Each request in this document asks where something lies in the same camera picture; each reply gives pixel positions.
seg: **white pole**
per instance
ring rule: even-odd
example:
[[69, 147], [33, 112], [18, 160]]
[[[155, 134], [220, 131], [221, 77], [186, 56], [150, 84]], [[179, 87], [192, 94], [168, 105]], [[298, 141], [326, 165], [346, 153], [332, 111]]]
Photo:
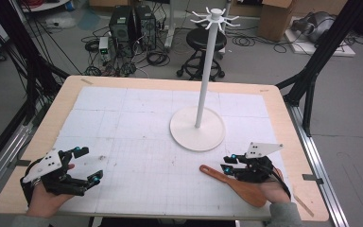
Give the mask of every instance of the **white pole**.
[[[212, 19], [214, 19], [215, 21], [219, 19], [220, 15], [222, 15], [222, 11], [219, 9], [218, 11], [215, 11], [215, 9], [213, 9], [211, 12], [212, 12]], [[205, 97], [208, 89], [209, 75], [211, 74], [212, 59], [214, 58], [217, 28], [218, 28], [218, 23], [212, 23], [209, 29], [204, 71], [202, 73], [201, 91], [199, 93], [199, 109], [197, 112], [196, 128], [199, 128], [201, 126], [202, 112], [204, 109]]]

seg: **wooden spatula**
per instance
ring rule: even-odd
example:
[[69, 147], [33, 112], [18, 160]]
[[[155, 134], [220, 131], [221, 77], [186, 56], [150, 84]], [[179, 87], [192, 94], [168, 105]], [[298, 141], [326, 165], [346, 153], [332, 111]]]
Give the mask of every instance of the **wooden spatula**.
[[267, 203], [267, 199], [261, 190], [253, 183], [239, 182], [236, 179], [229, 178], [227, 175], [220, 173], [213, 168], [201, 165], [199, 170], [213, 178], [220, 180], [230, 186], [238, 196], [252, 206], [261, 207]]

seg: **tabletop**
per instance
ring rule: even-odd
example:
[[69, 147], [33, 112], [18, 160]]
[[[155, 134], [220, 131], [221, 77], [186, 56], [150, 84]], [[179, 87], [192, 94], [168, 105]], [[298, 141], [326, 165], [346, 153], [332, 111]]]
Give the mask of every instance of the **tabletop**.
[[[61, 129], [78, 99], [78, 94], [84, 87], [196, 92], [200, 89], [200, 82], [85, 76], [69, 77], [63, 84], [55, 101], [43, 119], [42, 124], [29, 143], [25, 154], [22, 156], [22, 160], [33, 161], [41, 158], [55, 146], [57, 139], [60, 136]], [[298, 204], [302, 220], [327, 220], [329, 215], [317, 184], [303, 179], [303, 174], [312, 173], [311, 168], [306, 160], [301, 142], [294, 129], [294, 125], [285, 107], [280, 91], [272, 85], [216, 82], [209, 83], [208, 92], [257, 95], [264, 99], [274, 137], [278, 143], [284, 145], [284, 148], [280, 153], [285, 164], [286, 174], [291, 183], [290, 189]], [[23, 166], [17, 166], [14, 169], [0, 194], [0, 213], [23, 214], [26, 211], [26, 200], [23, 197], [23, 191], [19, 184], [19, 179], [24, 175], [25, 171], [26, 168]], [[108, 216], [108, 214], [103, 212], [98, 213], [102, 216]]]

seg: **black stool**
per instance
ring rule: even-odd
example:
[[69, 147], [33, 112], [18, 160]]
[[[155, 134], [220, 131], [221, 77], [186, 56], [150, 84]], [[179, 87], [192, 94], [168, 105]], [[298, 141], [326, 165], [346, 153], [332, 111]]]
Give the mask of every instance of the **black stool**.
[[[202, 79], [202, 73], [204, 71], [204, 63], [205, 63], [205, 55], [206, 55], [206, 46], [208, 42], [208, 34], [209, 30], [206, 30], [203, 27], [196, 28], [188, 32], [186, 41], [187, 43], [194, 48], [194, 54], [188, 59], [184, 65], [181, 66], [181, 70], [178, 70], [177, 75], [181, 77], [183, 72], [185, 71], [188, 75], [190, 75], [190, 80], [192, 79]], [[221, 32], [217, 32], [216, 42], [215, 42], [215, 51], [218, 51], [225, 47], [226, 45], [226, 36]], [[193, 64], [191, 61], [199, 60], [199, 63]], [[209, 79], [211, 81], [215, 81], [216, 77], [223, 78], [225, 77], [225, 72], [222, 71], [219, 63], [212, 59], [211, 73]]]

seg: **brown spatula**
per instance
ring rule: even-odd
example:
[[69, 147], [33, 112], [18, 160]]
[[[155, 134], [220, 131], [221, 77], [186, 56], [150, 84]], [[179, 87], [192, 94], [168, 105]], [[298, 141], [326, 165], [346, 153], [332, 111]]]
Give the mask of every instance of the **brown spatula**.
[[226, 183], [235, 191], [235, 193], [237, 193], [238, 196], [241, 197], [241, 199], [252, 206], [261, 207], [267, 202], [264, 194], [262, 194], [261, 190], [253, 183], [239, 182], [238, 180], [229, 178], [225, 174], [206, 165], [201, 165], [199, 170], [223, 183]]

